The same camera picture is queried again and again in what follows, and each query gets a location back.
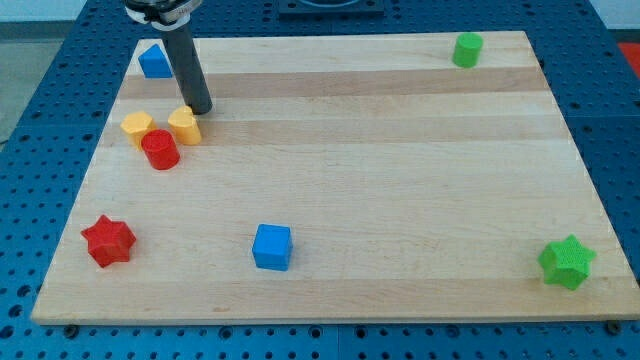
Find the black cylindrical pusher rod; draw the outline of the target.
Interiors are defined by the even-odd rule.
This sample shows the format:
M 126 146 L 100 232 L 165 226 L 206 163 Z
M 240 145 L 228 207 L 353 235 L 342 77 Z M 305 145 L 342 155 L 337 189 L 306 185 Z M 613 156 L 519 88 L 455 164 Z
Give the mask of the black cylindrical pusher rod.
M 188 23 L 162 33 L 168 55 L 184 103 L 195 115 L 209 113 L 213 101 Z

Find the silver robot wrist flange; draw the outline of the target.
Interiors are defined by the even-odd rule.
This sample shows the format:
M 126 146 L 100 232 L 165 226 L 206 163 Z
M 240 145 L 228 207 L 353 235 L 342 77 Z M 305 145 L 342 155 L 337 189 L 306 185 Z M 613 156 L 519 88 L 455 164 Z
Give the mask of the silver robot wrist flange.
M 188 17 L 203 0 L 123 0 L 126 13 L 136 22 L 171 25 Z

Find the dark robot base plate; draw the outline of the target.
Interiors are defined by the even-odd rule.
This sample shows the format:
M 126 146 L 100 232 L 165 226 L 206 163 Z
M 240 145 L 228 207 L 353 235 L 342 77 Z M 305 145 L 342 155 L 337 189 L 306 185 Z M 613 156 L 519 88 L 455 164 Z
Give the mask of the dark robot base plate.
M 380 15 L 383 0 L 277 0 L 280 17 L 298 15 Z

